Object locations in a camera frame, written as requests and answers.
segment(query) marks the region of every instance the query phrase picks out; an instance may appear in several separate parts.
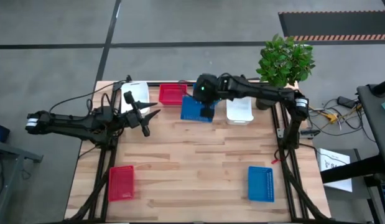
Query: gray floor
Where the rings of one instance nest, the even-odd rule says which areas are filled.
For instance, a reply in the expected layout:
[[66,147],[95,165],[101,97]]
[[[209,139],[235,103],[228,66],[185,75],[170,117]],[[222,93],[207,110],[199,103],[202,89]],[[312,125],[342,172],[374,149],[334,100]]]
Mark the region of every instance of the gray floor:
[[[0,44],[103,43],[113,6],[114,0],[0,0]],[[380,0],[124,0],[113,42],[267,40],[282,33],[277,17],[281,11],[383,9]],[[111,49],[103,80],[120,80],[127,74],[135,80],[188,80],[203,72],[255,77],[260,49]],[[313,52],[317,67],[300,87],[314,107],[340,95],[356,98],[357,86],[385,80],[385,45],[315,46]],[[80,141],[55,134],[28,135],[26,115],[91,91],[101,53],[0,50],[0,124],[11,129],[10,144],[45,155],[39,165],[26,164],[32,178],[21,180],[14,192],[7,223],[63,218]],[[66,103],[55,112],[85,114],[85,100]],[[313,121],[326,123],[323,118]],[[349,128],[326,130],[344,133]],[[314,143],[327,149],[355,147],[363,158],[378,152],[361,131],[342,137],[320,134]],[[338,220],[371,219],[365,200],[330,199],[329,204]]]

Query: wooden table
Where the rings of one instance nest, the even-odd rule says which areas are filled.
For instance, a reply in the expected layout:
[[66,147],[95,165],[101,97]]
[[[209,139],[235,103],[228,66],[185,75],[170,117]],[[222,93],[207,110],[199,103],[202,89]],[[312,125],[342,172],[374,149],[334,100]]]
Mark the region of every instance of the wooden table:
[[[98,82],[96,89],[110,83]],[[158,102],[159,87],[149,91],[151,102]],[[100,105],[104,92],[111,94],[111,86],[94,95],[94,106]],[[270,110],[252,105],[254,120],[235,126],[226,123],[225,101],[218,103],[213,123],[181,120],[181,107],[158,103],[151,111],[156,109],[161,112],[149,124],[151,136],[145,138],[138,127],[125,129],[119,139],[115,166],[134,165],[136,196],[110,202],[107,222],[290,221],[281,164],[271,164],[277,142]],[[92,147],[83,142],[80,153]],[[99,154],[97,149],[78,161],[65,218],[74,215],[93,190]],[[300,147],[296,154],[304,190],[330,217],[315,152]],[[247,199],[249,166],[273,169],[274,203]],[[300,214],[297,194],[293,196]]]

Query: white container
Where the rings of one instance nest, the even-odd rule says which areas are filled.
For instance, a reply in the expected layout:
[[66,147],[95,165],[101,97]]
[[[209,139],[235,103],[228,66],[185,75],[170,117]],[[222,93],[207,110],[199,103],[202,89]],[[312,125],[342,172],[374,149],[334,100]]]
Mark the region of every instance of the white container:
[[247,125],[253,120],[252,102],[250,97],[226,101],[227,123]]
[[[121,112],[125,113],[129,110],[132,110],[132,106],[126,103],[124,99],[124,93],[131,91],[132,97],[134,100],[140,101],[141,103],[149,103],[149,89],[147,82],[130,82],[122,85],[122,103],[121,103]],[[149,113],[149,108],[144,108],[140,110],[142,115]]]

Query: red basket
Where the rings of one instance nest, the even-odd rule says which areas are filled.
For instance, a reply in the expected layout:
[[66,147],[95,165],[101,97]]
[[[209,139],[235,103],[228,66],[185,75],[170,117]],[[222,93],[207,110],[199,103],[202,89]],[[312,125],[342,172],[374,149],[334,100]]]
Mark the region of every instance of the red basket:
[[186,84],[161,84],[159,87],[159,102],[163,105],[182,105],[182,96],[186,92]]
[[133,166],[112,167],[109,170],[108,200],[131,200],[134,198]]

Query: leaves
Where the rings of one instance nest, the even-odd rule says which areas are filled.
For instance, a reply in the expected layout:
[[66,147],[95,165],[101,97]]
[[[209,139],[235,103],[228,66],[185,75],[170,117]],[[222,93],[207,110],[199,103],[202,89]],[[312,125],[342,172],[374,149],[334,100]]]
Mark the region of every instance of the leaves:
[[256,69],[256,72],[257,72],[258,74],[261,74],[261,75],[263,75],[263,74],[266,73],[266,71],[265,71],[264,69],[262,69],[262,68]]
[[308,78],[308,72],[302,72],[299,81],[304,81]]
[[312,60],[313,47],[303,44],[295,44],[294,37],[284,40],[277,34],[272,41],[267,41],[266,47],[260,51],[260,68],[256,70],[261,74],[261,80],[272,86],[294,85],[306,80],[311,69],[315,68],[315,61]]
[[272,38],[272,41],[275,42],[278,39],[278,34],[275,34],[274,37]]
[[290,73],[289,69],[287,69],[287,68],[282,68],[282,69],[280,70],[280,72],[281,72],[281,74],[283,74],[283,75],[287,75],[287,74]]

